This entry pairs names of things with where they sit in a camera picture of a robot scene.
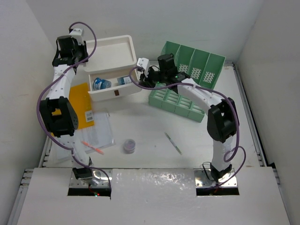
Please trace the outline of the white drawer cabinet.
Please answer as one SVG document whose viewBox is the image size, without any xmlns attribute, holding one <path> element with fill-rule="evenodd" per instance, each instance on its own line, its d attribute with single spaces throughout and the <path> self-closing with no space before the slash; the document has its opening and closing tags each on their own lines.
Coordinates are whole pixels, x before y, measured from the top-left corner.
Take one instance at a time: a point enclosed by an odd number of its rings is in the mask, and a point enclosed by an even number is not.
<svg viewBox="0 0 300 225">
<path fill-rule="evenodd" d="M 90 54 L 96 49 L 89 61 L 83 66 L 85 73 L 104 73 L 130 68 L 136 63 L 136 54 L 130 35 L 90 40 L 86 42 Z"/>
</svg>

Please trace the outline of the orange pen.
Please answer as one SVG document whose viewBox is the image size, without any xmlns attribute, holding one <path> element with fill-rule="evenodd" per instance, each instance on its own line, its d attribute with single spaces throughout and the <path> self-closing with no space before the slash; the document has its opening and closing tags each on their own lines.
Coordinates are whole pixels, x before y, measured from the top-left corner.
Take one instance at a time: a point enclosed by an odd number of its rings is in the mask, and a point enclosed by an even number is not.
<svg viewBox="0 0 300 225">
<path fill-rule="evenodd" d="M 81 141 L 81 143 L 82 143 L 83 145 L 85 145 L 85 146 L 89 147 L 90 149 L 94 150 L 95 152 L 97 152 L 97 153 L 101 154 L 101 155 L 103 155 L 103 154 L 104 154 L 104 152 L 103 152 L 101 149 L 99 149 L 99 148 L 96 148 L 96 147 L 94 147 L 94 146 L 90 145 L 90 144 L 89 144 L 89 143 L 87 143 L 87 142 Z"/>
</svg>

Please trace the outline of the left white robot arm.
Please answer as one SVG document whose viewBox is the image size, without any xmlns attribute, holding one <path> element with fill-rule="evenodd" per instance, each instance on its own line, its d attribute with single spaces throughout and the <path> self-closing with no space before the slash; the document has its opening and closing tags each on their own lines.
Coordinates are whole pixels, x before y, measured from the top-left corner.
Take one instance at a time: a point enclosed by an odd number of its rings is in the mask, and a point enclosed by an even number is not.
<svg viewBox="0 0 300 225">
<path fill-rule="evenodd" d="M 71 35 L 56 39 L 56 54 L 52 61 L 54 68 L 53 82 L 42 92 L 47 96 L 39 98 L 37 113 L 43 130 L 52 141 L 70 152 L 73 174 L 81 183 L 88 186 L 97 180 L 92 169 L 92 160 L 81 149 L 81 141 L 76 134 L 79 120 L 69 101 L 71 83 L 80 63 L 88 60 L 84 41 L 78 41 Z"/>
</svg>

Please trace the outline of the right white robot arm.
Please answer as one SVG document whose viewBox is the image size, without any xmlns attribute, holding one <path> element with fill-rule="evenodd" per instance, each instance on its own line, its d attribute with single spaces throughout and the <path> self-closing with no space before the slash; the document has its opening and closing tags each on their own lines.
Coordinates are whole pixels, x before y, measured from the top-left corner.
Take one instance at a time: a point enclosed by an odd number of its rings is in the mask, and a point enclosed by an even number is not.
<svg viewBox="0 0 300 225">
<path fill-rule="evenodd" d="M 137 67 L 142 73 L 139 85 L 154 88 L 162 83 L 204 111 L 207 115 L 207 132 L 213 140 L 210 174 L 218 182 L 232 169 L 230 151 L 239 127 L 234 101 L 196 84 L 190 75 L 177 68 L 172 54 L 161 55 L 157 60 L 159 67 L 155 70 L 147 58 L 138 59 Z"/>
</svg>

